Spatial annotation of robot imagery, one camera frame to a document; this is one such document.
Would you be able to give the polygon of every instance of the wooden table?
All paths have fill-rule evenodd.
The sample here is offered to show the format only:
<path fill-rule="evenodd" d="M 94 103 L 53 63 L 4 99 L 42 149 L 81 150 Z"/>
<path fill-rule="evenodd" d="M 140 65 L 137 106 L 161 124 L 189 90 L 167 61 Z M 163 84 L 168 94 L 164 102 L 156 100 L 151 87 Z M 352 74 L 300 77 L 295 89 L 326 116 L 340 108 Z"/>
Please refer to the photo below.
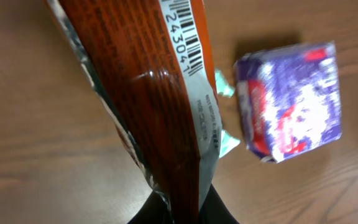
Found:
<path fill-rule="evenodd" d="M 341 140 L 278 165 L 243 143 L 213 184 L 241 223 L 358 223 L 358 1 L 205 0 L 215 66 L 335 40 Z M 243 139 L 235 98 L 219 99 Z M 42 1 L 0 0 L 0 223 L 126 223 L 150 193 Z"/>

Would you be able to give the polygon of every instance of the purple box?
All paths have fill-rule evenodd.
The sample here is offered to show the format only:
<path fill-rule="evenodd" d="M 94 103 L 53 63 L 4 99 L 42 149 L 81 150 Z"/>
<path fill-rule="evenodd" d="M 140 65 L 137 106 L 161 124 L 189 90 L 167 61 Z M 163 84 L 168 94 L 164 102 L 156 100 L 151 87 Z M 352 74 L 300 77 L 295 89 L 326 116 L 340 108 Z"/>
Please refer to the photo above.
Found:
<path fill-rule="evenodd" d="M 248 149 L 281 162 L 341 137 L 334 43 L 247 54 L 235 64 Z"/>

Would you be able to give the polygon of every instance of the snack bag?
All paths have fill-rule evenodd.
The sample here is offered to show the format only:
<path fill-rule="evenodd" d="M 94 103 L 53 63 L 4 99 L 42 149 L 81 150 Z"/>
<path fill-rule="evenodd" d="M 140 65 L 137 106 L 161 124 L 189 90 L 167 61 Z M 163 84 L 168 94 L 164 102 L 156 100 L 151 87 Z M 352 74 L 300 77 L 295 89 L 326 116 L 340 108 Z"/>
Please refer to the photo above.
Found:
<path fill-rule="evenodd" d="M 175 223 L 197 221 L 222 123 L 202 0 L 47 0 Z"/>

